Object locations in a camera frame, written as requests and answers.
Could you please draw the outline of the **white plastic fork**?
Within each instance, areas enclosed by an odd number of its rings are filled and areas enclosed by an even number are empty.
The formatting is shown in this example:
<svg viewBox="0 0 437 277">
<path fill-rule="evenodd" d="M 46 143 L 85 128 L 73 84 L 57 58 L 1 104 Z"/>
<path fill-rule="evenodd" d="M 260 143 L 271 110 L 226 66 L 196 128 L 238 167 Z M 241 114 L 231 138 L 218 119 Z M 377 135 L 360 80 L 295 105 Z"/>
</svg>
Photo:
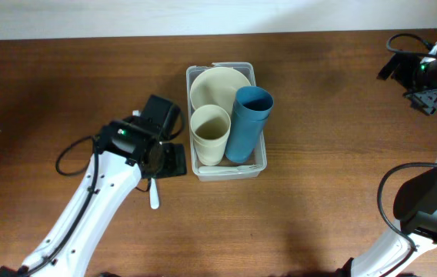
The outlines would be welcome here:
<svg viewBox="0 0 437 277">
<path fill-rule="evenodd" d="M 201 166 L 198 172 L 201 174 L 215 174 L 219 172 L 241 172 L 259 168 L 260 165 L 239 165 L 239 166 Z"/>
</svg>

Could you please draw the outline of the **white plastic spoon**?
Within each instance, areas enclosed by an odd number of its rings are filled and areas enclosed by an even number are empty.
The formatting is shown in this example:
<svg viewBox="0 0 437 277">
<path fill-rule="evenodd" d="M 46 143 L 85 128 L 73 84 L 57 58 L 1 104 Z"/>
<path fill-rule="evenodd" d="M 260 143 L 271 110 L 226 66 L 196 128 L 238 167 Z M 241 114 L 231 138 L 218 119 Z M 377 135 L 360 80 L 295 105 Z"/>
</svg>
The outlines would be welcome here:
<svg viewBox="0 0 437 277">
<path fill-rule="evenodd" d="M 149 203 L 154 210 L 160 207 L 160 199 L 158 195 L 158 187 L 155 179 L 149 179 Z"/>
</svg>

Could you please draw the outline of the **cream cup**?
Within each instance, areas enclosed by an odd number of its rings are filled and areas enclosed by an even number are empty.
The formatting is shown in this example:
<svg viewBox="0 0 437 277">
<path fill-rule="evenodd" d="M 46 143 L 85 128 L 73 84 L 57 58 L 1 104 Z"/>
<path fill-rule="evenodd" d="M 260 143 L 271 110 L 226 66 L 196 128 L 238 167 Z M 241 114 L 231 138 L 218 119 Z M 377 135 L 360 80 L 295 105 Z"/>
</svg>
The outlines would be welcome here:
<svg viewBox="0 0 437 277">
<path fill-rule="evenodd" d="M 224 108 L 218 105 L 203 105 L 190 118 L 193 138 L 203 145 L 221 145 L 229 137 L 231 119 Z"/>
<path fill-rule="evenodd" d="M 226 141 L 214 142 L 214 141 L 198 141 L 193 139 L 196 154 L 199 161 L 203 165 L 217 165 L 222 160 L 225 153 Z"/>
</svg>

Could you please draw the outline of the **cream bowl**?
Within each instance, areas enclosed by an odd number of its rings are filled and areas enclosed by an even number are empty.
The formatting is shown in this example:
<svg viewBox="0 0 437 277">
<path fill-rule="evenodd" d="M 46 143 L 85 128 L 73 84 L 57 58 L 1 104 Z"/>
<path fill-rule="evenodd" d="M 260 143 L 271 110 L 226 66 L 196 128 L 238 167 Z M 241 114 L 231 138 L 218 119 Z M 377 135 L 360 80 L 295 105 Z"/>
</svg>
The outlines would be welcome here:
<svg viewBox="0 0 437 277">
<path fill-rule="evenodd" d="M 203 105 L 217 105 L 232 114 L 236 92 L 250 81 L 238 70 L 216 67 L 200 73 L 191 84 L 190 101 L 194 110 Z"/>
</svg>

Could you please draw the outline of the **blue cup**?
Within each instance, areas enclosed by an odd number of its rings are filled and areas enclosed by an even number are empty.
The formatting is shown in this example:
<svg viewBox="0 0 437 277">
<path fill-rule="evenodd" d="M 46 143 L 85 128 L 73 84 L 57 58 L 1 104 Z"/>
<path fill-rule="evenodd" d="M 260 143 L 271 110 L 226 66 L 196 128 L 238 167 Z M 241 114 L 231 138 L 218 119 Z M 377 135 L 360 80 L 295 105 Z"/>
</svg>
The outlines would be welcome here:
<svg viewBox="0 0 437 277">
<path fill-rule="evenodd" d="M 233 112 L 231 131 L 225 148 L 226 158 L 238 164 L 246 162 L 256 147 L 267 121 L 267 118 L 251 120 Z"/>
<path fill-rule="evenodd" d="M 233 112 L 253 121 L 268 118 L 274 98 L 258 86 L 244 86 L 235 94 Z"/>
</svg>

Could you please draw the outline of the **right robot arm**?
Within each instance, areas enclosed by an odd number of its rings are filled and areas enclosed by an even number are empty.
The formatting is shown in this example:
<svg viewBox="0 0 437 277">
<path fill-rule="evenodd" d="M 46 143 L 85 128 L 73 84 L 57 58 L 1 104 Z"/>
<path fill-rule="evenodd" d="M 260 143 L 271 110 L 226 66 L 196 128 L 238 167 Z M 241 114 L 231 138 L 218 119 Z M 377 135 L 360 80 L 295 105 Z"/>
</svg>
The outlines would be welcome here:
<svg viewBox="0 0 437 277">
<path fill-rule="evenodd" d="M 392 78 L 405 88 L 411 107 L 432 115 L 437 110 L 437 42 L 422 40 L 426 52 L 386 48 L 392 57 L 377 77 Z M 389 177 L 403 169 L 424 168 L 425 172 L 405 182 L 393 203 L 395 219 L 390 221 L 382 204 L 383 189 Z M 410 162 L 390 169 L 377 190 L 377 207 L 388 226 L 364 254 L 349 259 L 337 276 L 402 276 L 404 269 L 420 255 L 437 248 L 437 160 Z"/>
</svg>

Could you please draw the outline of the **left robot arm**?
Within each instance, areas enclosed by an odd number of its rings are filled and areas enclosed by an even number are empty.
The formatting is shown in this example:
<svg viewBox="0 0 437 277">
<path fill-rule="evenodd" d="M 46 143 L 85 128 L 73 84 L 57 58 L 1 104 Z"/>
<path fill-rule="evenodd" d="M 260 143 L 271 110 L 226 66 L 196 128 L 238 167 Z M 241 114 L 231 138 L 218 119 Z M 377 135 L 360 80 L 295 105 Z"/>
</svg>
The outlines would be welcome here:
<svg viewBox="0 0 437 277">
<path fill-rule="evenodd" d="M 92 155 L 83 179 L 45 240 L 19 269 L 0 268 L 0 276 L 83 276 L 102 235 L 128 194 L 145 180 L 150 206 L 160 205 L 157 179 L 185 175 L 183 145 L 172 140 L 185 124 L 172 101 L 151 95 L 142 112 L 87 136 Z"/>
</svg>

